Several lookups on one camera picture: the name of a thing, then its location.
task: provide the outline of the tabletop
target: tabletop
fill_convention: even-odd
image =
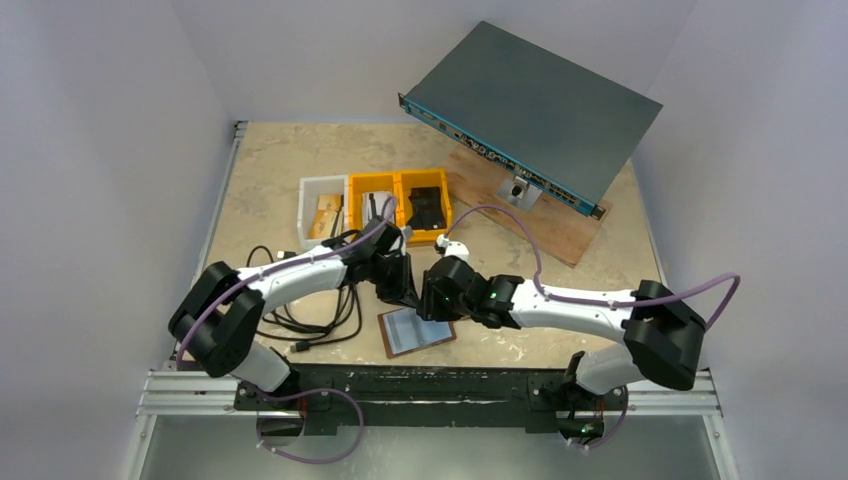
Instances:
[[[271,251],[300,250],[297,235],[298,189],[301,177],[437,168],[457,144],[422,124],[307,124],[251,122],[227,186],[226,196],[209,249],[208,263],[224,260],[245,265],[256,245]],[[542,282],[590,289],[635,288],[642,279],[658,279],[657,265],[645,223],[642,202],[628,162],[610,186],[605,199],[613,204],[600,231],[575,268],[542,254]],[[469,207],[452,201],[454,218]],[[516,274],[532,278],[535,260],[530,244],[480,214],[470,215],[451,234],[465,243],[470,265],[484,277]],[[431,246],[410,247],[415,281],[438,259]],[[265,262],[257,255],[253,265]],[[457,338],[420,351],[386,357],[377,316],[397,307],[377,300],[374,287],[359,286],[363,327],[344,342],[293,353],[295,363],[426,365],[475,367],[564,368],[580,350],[598,350],[609,341],[556,329],[489,330],[470,320],[455,323]],[[301,321],[329,322],[336,292],[321,292],[294,302],[290,309]],[[356,327],[355,315],[332,337]],[[292,336],[262,323],[262,331]],[[289,342],[257,340],[279,351]]]

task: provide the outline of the wooden plank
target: wooden plank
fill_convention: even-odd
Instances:
[[[524,222],[543,252],[570,267],[580,261],[612,208],[610,202],[601,200],[600,206],[606,209],[606,213],[597,220],[584,217],[547,193],[539,197],[529,212],[513,207],[495,196],[500,184],[513,175],[464,146],[457,147],[448,155],[445,171],[452,197],[471,206],[488,203],[508,208]],[[482,210],[480,213],[524,236],[521,228],[504,213],[497,210]]]

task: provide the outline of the dark gray metal panel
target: dark gray metal panel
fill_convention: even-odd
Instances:
[[[406,98],[592,203],[662,108],[486,22]]]
[[[256,449],[254,422],[251,417],[159,417],[142,478],[719,478],[701,417],[628,418],[616,438],[585,456],[567,450],[558,434],[521,429],[369,427],[358,450],[326,466]],[[341,428],[336,437],[299,438],[285,448],[326,457],[347,448],[354,434],[354,428]]]

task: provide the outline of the white wall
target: white wall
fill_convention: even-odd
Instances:
[[[167,0],[2,2],[0,65],[0,476],[118,478],[231,127]]]
[[[742,478],[848,469],[846,45],[842,1],[702,1],[649,92],[635,166],[670,283],[743,275],[706,346]]]
[[[173,0],[238,119],[410,121],[397,106],[480,20],[646,92],[695,0]]]

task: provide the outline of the blue front panel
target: blue front panel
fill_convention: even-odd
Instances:
[[[562,201],[563,203],[577,210],[581,214],[591,215],[592,212],[595,210],[595,204],[590,203],[585,199],[575,195],[572,191],[568,190],[562,185],[556,184],[554,182],[551,182],[547,178],[542,177],[537,172],[533,171],[530,168],[527,168],[527,166],[525,166],[518,160],[504,155],[504,153],[499,151],[497,148],[494,148],[491,145],[484,145],[480,143],[478,140],[468,135],[461,128],[451,124],[443,118],[438,117],[426,108],[423,108],[420,105],[410,102],[409,100],[406,100],[404,98],[401,98],[401,101],[401,105],[406,111],[406,113],[421,120],[427,125],[432,126],[436,130],[439,130],[440,132],[453,138],[457,142],[462,143],[463,145],[471,148],[486,160],[489,160],[490,162],[502,168],[505,168],[509,172],[527,180],[529,183],[532,183],[536,187],[542,189],[542,191]]]

